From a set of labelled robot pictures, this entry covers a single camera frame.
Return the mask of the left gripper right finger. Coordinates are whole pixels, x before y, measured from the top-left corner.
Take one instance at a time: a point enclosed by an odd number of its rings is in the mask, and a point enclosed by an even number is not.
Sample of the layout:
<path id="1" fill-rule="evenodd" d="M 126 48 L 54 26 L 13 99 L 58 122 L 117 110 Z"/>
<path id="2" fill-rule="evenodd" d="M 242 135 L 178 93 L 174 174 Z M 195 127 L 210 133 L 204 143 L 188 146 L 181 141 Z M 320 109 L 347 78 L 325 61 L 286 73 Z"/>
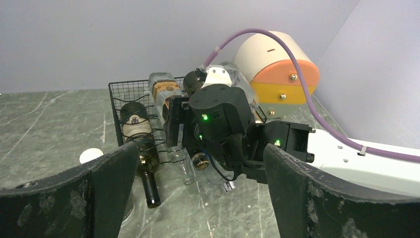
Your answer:
<path id="1" fill-rule="evenodd" d="M 274 145 L 263 162 L 282 238 L 417 238 L 420 200 L 360 186 Z"/>

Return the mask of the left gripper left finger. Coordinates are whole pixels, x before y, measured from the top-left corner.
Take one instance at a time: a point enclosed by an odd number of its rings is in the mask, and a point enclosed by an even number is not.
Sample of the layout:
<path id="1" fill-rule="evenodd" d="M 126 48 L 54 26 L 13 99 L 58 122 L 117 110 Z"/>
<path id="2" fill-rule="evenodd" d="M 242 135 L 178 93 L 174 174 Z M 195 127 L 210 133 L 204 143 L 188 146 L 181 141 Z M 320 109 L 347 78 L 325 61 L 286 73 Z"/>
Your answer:
<path id="1" fill-rule="evenodd" d="M 130 142 L 56 175 L 2 188 L 1 237 L 117 237 L 138 156 Z"/>

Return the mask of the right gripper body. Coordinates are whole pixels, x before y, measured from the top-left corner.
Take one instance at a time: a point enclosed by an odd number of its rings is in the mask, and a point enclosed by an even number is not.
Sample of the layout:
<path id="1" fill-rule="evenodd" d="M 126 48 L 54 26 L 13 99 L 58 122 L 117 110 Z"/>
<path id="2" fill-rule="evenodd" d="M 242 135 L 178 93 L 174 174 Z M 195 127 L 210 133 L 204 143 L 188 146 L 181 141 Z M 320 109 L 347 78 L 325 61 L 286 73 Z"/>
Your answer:
<path id="1" fill-rule="evenodd" d="M 185 148 L 183 139 L 184 131 L 181 126 L 187 122 L 188 110 L 190 104 L 190 97 L 172 95 L 168 97 L 163 107 L 163 112 L 166 112 L 163 129 L 166 134 L 166 145 L 168 147 L 178 146 Z"/>

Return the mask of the clear glass bottle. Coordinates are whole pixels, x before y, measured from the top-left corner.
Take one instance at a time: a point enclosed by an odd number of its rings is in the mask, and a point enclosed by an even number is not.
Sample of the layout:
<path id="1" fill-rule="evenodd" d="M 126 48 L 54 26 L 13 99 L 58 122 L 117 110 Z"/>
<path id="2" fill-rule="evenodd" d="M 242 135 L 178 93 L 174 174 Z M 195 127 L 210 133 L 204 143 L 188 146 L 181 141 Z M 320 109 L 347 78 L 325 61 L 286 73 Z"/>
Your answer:
<path id="1" fill-rule="evenodd" d="M 184 185 L 191 185 L 195 182 L 190 157 L 185 149 L 171 147 L 168 151 L 169 162 L 175 166 Z"/>

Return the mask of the dark green wine bottle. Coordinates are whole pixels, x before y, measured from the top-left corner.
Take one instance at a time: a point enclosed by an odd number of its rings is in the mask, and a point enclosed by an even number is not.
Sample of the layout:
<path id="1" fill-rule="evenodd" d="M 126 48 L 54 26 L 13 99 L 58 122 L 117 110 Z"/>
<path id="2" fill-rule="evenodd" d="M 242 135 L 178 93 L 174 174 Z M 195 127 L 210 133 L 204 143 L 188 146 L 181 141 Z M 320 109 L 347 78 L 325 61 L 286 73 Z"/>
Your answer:
<path id="1" fill-rule="evenodd" d="M 141 178 L 147 207 L 161 205 L 155 172 L 160 164 L 157 146 L 146 107 L 139 102 L 128 102 L 120 109 L 122 138 L 134 142 L 139 150 L 136 175 Z"/>

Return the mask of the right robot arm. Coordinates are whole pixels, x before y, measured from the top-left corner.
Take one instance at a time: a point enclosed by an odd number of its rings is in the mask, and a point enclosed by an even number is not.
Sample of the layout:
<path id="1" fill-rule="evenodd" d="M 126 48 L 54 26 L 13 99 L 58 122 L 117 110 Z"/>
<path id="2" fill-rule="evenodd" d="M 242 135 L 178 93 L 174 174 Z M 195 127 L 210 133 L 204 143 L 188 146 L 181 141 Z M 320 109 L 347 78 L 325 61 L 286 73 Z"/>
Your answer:
<path id="1" fill-rule="evenodd" d="M 420 152 L 386 144 L 345 139 L 307 124 L 260 122 L 242 88 L 207 85 L 184 96 L 171 92 L 163 102 L 168 146 L 198 150 L 235 175 L 265 183 L 263 151 L 271 144 L 340 179 L 364 187 L 418 197 Z"/>

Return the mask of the clear bottle gold top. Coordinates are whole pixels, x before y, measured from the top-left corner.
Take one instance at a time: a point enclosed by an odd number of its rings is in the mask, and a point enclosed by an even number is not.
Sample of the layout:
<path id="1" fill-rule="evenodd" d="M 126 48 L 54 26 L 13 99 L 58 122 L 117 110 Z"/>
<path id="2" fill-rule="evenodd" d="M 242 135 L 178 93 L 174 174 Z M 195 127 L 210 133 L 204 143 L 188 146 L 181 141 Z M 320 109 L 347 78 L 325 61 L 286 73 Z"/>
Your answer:
<path id="1" fill-rule="evenodd" d="M 166 139 L 167 120 L 169 113 L 169 104 L 172 96 L 182 96 L 182 90 L 175 78 L 169 72 L 154 72 L 149 75 L 148 80 L 149 93 L 152 97 L 152 102 L 155 111 L 158 115 L 160 123 L 162 124 L 162 136 Z M 181 159 L 190 160 L 198 171 L 205 170 L 210 162 L 206 155 L 201 150 L 192 151 L 192 155 L 186 149 L 182 149 L 179 145 L 182 142 L 183 126 L 179 127 L 178 142 L 176 146 L 166 145 L 167 151 L 174 156 L 176 161 Z"/>

